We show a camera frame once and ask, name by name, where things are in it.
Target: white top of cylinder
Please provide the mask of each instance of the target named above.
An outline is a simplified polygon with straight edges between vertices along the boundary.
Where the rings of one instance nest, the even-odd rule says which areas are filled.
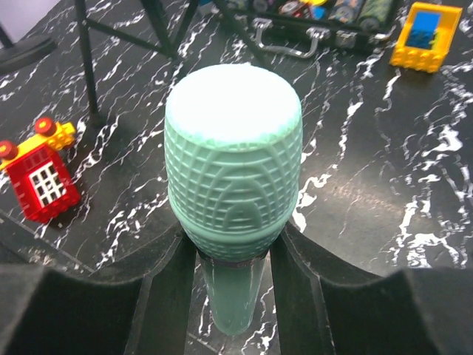
[[[292,86],[250,64],[193,72],[174,87],[166,103],[167,124],[186,139],[215,149],[271,144],[301,119],[301,103]]]

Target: metal leg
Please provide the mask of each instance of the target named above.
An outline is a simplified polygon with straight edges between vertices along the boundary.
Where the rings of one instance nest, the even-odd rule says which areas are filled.
[[[189,28],[198,7],[199,0],[189,1],[189,6],[187,7],[186,13],[184,13],[183,20],[180,22],[180,26],[177,28],[177,33],[174,37],[173,45],[176,50],[179,49],[180,44],[183,42],[184,36],[186,35],[187,29]]]
[[[92,28],[93,30],[97,30],[98,32],[105,33],[106,35],[123,39],[124,41],[142,47],[145,50],[152,50],[157,53],[163,52],[163,49],[159,46],[150,44],[147,41],[144,41],[143,39],[136,38],[133,35],[129,35],[128,33],[116,30],[113,27],[107,26],[106,24],[101,24],[100,22],[96,22],[94,20],[91,20],[90,18],[87,19],[87,27]]]
[[[160,0],[140,0],[145,9],[149,22],[160,41],[161,47],[166,51],[166,55],[172,59],[177,59],[177,48],[171,43],[168,36],[166,13]]]
[[[267,70],[273,71],[271,65],[269,65],[266,60],[263,52],[258,48],[258,46],[253,42],[248,33],[245,31],[243,26],[235,19],[234,14],[230,11],[225,0],[213,0],[215,6],[222,13],[223,18],[228,21],[231,25],[233,31],[243,40],[243,42],[248,46],[248,49],[253,53],[257,61],[261,66]]]
[[[89,98],[89,111],[91,120],[98,116],[97,92],[95,89],[94,68],[92,66],[92,49],[90,47],[89,28],[87,26],[87,12],[85,0],[75,0],[75,13],[79,27],[79,41],[81,45],[84,72],[86,75],[87,97]]]

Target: mint green object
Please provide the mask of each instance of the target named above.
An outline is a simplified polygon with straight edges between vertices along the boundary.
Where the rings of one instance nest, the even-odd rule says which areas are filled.
[[[257,257],[296,206],[299,97],[284,79],[258,67],[206,67],[172,90],[164,143],[172,210],[209,256],[203,271],[215,324],[241,333],[251,323],[261,282],[264,259]],[[239,267],[220,263],[252,259]]]

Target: black marble surface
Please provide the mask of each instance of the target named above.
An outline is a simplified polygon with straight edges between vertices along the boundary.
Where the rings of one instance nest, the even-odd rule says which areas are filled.
[[[93,19],[154,41],[138,1],[87,3]],[[186,5],[165,4],[174,27]],[[398,12],[395,37],[411,4],[405,1]],[[304,108],[293,222],[321,246],[376,274],[472,264],[473,4],[445,4],[464,10],[450,54],[434,75],[390,67],[394,41],[369,56],[329,49],[308,61],[268,55]],[[21,253],[87,275],[176,221],[166,196],[163,115],[179,70],[161,55],[91,30],[99,101],[111,112],[97,131],[87,124],[72,1],[62,0],[30,36],[39,33],[52,36],[58,49],[0,78],[0,139],[23,141],[42,115],[73,122],[78,139],[64,159],[82,202],[46,226],[31,223],[2,173],[0,209],[30,230]],[[212,16],[196,16],[180,53],[193,70],[252,60],[241,40]],[[5,223],[0,229],[9,234]],[[51,260],[55,249],[67,263]],[[192,299],[187,354],[279,354],[269,263],[253,324],[241,336],[225,337],[214,327],[198,264]]]

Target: battery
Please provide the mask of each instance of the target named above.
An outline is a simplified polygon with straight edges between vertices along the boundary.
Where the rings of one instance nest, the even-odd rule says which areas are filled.
[[[363,0],[337,0],[328,19],[351,24],[356,20],[362,4]]]
[[[313,18],[312,10],[308,4],[291,0],[279,8],[279,15],[292,16],[297,18]]]
[[[238,10],[248,10],[250,0],[227,0],[228,8]]]
[[[365,31],[378,31],[386,24],[394,0],[366,0],[358,17],[358,25]]]
[[[265,13],[274,4],[276,0],[253,0],[251,6],[253,10],[259,13]]]

